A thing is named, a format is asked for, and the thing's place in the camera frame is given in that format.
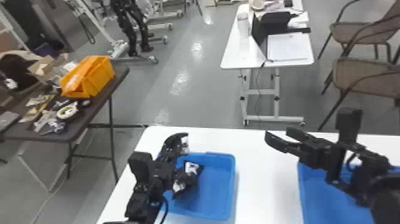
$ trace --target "dark wooden table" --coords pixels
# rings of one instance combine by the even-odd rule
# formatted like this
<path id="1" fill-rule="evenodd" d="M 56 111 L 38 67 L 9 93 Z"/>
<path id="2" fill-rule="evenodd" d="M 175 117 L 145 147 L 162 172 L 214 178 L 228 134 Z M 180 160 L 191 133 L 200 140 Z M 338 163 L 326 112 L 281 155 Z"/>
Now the dark wooden table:
<path id="1" fill-rule="evenodd" d="M 111 161 L 112 169 L 114 171 L 115 182 L 118 181 L 117 169 L 115 166 L 114 159 L 114 131 L 113 128 L 135 128 L 135 127 L 148 127 L 147 125 L 117 125 L 113 123 L 113 100 L 112 95 L 114 91 L 120 86 L 122 81 L 126 78 L 129 73 L 129 68 L 119 63 L 112 63 L 115 71 L 115 76 L 111 79 L 101 90 L 101 92 L 91 98 L 92 105 L 84 109 L 82 116 L 74 120 L 67 125 L 66 131 L 61 134 L 52 133 L 49 135 L 40 136 L 39 133 L 33 130 L 27 130 L 27 123 L 15 123 L 8 128 L 2 138 L 4 140 L 20 140 L 20 141 L 40 141 L 40 142 L 57 142 L 68 144 L 69 154 L 65 161 L 68 164 L 67 178 L 70 177 L 71 164 L 73 157 L 80 158 L 92 158 L 97 160 L 108 160 Z M 36 97 L 40 94 L 40 91 L 32 92 L 25 100 L 23 100 L 18 106 L 12 110 L 21 116 L 25 115 L 29 107 L 26 107 L 26 102 L 30 97 Z M 98 114 L 99 110 L 108 101 L 109 111 L 109 123 L 91 123 L 93 118 Z M 85 131 L 86 128 L 108 128 L 110 130 L 110 142 L 111 142 L 111 157 L 100 157 L 95 155 L 78 155 L 75 154 L 75 150 L 78 144 L 73 145 L 79 136 Z"/>

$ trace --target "cable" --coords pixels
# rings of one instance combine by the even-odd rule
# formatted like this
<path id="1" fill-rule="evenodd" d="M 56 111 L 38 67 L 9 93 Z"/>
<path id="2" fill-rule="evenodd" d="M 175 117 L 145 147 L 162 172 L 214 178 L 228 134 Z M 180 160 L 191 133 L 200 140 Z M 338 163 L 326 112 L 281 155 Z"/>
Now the cable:
<path id="1" fill-rule="evenodd" d="M 95 137 L 95 133 L 92 132 L 92 136 L 90 137 L 89 142 L 87 143 L 86 148 L 83 150 L 82 154 L 84 154 L 88 148 L 90 147 L 90 145 L 92 145 L 93 139 Z M 82 160 L 82 158 L 79 158 L 79 160 L 75 163 L 74 166 L 71 167 L 71 170 L 73 170 L 78 163 Z M 36 224 L 36 222 L 38 221 L 40 215 L 42 214 L 42 210 L 46 207 L 47 203 L 51 200 L 51 198 L 57 194 L 57 192 L 61 189 L 61 187 L 64 185 L 64 183 L 66 182 L 67 177 L 64 178 L 64 180 L 62 180 L 61 184 L 58 186 L 58 188 L 46 199 L 46 201 L 42 204 L 42 206 L 40 207 L 39 211 L 37 211 L 36 216 L 32 219 L 32 221 L 30 222 L 30 224 Z"/>
<path id="2" fill-rule="evenodd" d="M 165 202 L 165 212 L 164 215 L 162 216 L 160 224 L 164 223 L 165 218 L 167 217 L 168 214 L 168 200 L 164 196 L 162 196 L 162 200 Z"/>
<path id="3" fill-rule="evenodd" d="M 257 90 L 258 90 L 258 98 L 257 98 L 257 100 L 256 100 L 256 102 L 255 102 L 255 104 L 254 104 L 254 112 L 255 112 L 255 115 L 256 115 L 257 118 L 258 118 L 258 128 L 259 128 L 259 129 L 261 128 L 261 118 L 260 118 L 260 113 L 258 112 L 258 103 L 259 103 L 259 101 L 260 101 L 260 99 L 261 99 L 261 90 L 260 90 L 260 87 L 258 86 L 258 78 L 259 78 L 259 76 L 260 76 L 260 71 L 261 71 L 261 69 L 264 67 L 264 64 L 265 64 L 267 61 L 268 61 L 268 60 L 265 60 L 265 61 L 261 64 L 261 66 L 258 68 L 257 76 L 255 77 L 255 87 L 256 87 Z"/>
<path id="4" fill-rule="evenodd" d="M 75 11 L 74 7 L 73 7 L 70 3 L 65 2 L 65 1 L 63 1 L 63 3 L 65 3 L 65 4 L 68 6 L 68 8 L 69 8 L 72 12 Z M 92 32 L 89 30 L 89 28 L 85 25 L 85 23 L 82 21 L 82 19 L 80 18 L 80 16 L 77 16 L 76 18 L 79 20 L 79 23 L 80 23 L 80 25 L 82 26 L 82 29 L 83 29 L 83 31 L 85 32 L 85 35 L 86 35 L 86 37 L 87 37 L 89 43 L 95 44 L 95 43 L 96 43 L 96 39 L 95 39 L 93 33 L 92 33 Z"/>

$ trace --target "caster wheel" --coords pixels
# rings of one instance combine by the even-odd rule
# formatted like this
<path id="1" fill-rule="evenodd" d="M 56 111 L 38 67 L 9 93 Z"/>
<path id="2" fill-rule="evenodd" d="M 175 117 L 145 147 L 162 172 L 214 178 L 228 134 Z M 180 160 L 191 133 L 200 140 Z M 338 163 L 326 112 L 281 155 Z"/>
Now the caster wheel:
<path id="1" fill-rule="evenodd" d="M 153 62 L 153 64 L 158 64 L 158 59 L 157 59 L 157 58 L 155 58 L 155 56 L 154 56 L 154 55 L 152 55 L 152 56 L 149 56 L 149 60 L 150 60 L 151 62 Z"/>
<path id="2" fill-rule="evenodd" d="M 162 43 L 165 44 L 165 45 L 168 44 L 168 36 L 163 36 L 162 37 Z"/>
<path id="3" fill-rule="evenodd" d="M 178 11 L 178 13 L 176 14 L 176 16 L 177 16 L 178 18 L 182 18 L 182 17 L 183 17 L 182 11 Z"/>

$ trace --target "folding chair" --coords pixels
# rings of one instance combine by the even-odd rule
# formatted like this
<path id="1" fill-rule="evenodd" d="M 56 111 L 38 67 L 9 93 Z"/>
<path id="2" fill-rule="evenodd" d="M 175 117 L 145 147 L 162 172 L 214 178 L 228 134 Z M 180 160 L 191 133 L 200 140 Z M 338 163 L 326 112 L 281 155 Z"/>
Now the folding chair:
<path id="1" fill-rule="evenodd" d="M 371 30 L 371 28 L 374 28 L 374 30 L 375 30 L 373 33 L 369 33 L 369 32 L 365 33 L 364 32 L 365 30 Z M 400 12 L 395 15 L 392 15 L 390 17 L 378 20 L 367 26 L 364 26 L 363 28 L 361 28 L 360 30 L 357 30 L 357 32 L 355 32 L 353 34 L 353 37 L 350 39 L 350 41 L 348 42 L 346 47 L 343 49 L 343 52 L 340 56 L 347 57 L 350 54 L 353 47 L 360 41 L 363 41 L 365 39 L 374 38 L 375 36 L 385 35 L 387 33 L 393 33 L 399 29 L 400 29 Z M 400 56 L 400 52 L 398 49 L 394 56 L 394 59 L 391 60 L 391 63 L 396 64 L 399 59 L 399 56 Z M 332 82 L 332 71 L 330 71 L 330 73 L 326 77 L 326 80 L 324 81 L 325 87 L 322 90 L 322 93 L 321 93 L 322 95 L 325 94 L 325 92 L 326 92 L 327 88 L 329 87 L 329 85 L 331 84 L 331 82 Z"/>
<path id="2" fill-rule="evenodd" d="M 362 22 L 340 22 L 340 19 L 343 16 L 343 13 L 347 7 L 350 5 L 358 2 L 360 0 L 353 0 L 349 3 L 347 3 L 342 10 L 340 11 L 336 22 L 330 25 L 330 33 L 318 55 L 318 59 L 321 58 L 322 53 L 324 52 L 326 45 L 328 44 L 330 38 L 333 37 L 333 39 L 340 43 L 342 45 L 342 49 L 344 50 L 346 48 L 346 45 L 351 41 L 352 37 L 358 30 L 362 29 L 362 32 L 360 33 L 361 35 L 370 35 L 372 33 L 378 33 L 381 30 L 388 28 L 390 26 L 396 26 L 399 24 L 399 20 L 392 20 L 390 24 L 388 23 L 380 23 L 376 24 L 375 26 L 371 26 L 373 23 L 362 23 Z M 396 0 L 395 3 L 391 6 L 391 8 L 387 11 L 387 13 L 383 16 L 381 20 L 384 20 L 386 18 L 389 18 L 397 13 L 400 13 L 400 0 Z M 373 45 L 374 46 L 374 53 L 375 53 L 375 59 L 379 58 L 379 52 L 378 52 L 378 45 L 385 45 L 386 46 L 386 58 L 387 61 L 391 61 L 391 48 L 388 40 L 398 31 L 393 30 L 392 32 L 387 32 L 387 33 L 382 33 L 381 35 L 374 35 L 370 36 L 369 38 L 365 38 L 362 40 L 359 40 L 358 42 L 354 44 L 361 44 L 361 45 Z"/>
<path id="3" fill-rule="evenodd" d="M 400 66 L 342 57 L 334 62 L 333 67 L 333 84 L 340 89 L 340 97 L 318 130 L 322 130 L 350 92 L 392 98 L 400 108 Z"/>

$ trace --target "robotic arm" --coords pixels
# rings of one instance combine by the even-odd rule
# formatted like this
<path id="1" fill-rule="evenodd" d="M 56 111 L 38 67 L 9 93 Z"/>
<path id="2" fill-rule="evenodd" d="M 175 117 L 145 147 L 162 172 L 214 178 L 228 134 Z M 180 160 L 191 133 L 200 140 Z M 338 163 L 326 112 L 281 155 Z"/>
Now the robotic arm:
<path id="1" fill-rule="evenodd" d="M 189 152 L 187 133 L 177 133 L 165 140 L 158 155 L 153 160 L 150 153 L 134 152 L 128 159 L 130 170 L 136 177 L 136 185 L 126 207 L 126 222 L 108 222 L 105 224 L 153 224 L 165 203 L 166 210 L 161 223 L 168 213 L 168 201 L 163 193 L 172 190 L 179 182 L 180 186 L 189 189 L 195 183 L 190 181 L 197 179 L 201 172 L 186 172 L 186 178 L 182 178 L 182 172 L 176 170 L 177 159 Z"/>
<path id="2" fill-rule="evenodd" d="M 361 110 L 338 111 L 337 143 L 291 127 L 286 129 L 286 135 L 299 143 L 285 141 L 270 132 L 265 133 L 265 141 L 276 150 L 299 157 L 300 163 L 312 169 L 326 170 L 326 183 L 352 196 L 359 206 L 371 208 L 376 224 L 400 223 L 400 174 L 389 173 L 393 167 L 388 158 L 356 143 L 361 116 Z M 340 178 L 347 151 L 353 152 L 346 162 L 352 172 L 350 183 Z M 351 168 L 349 163 L 355 157 L 361 160 L 361 165 Z"/>

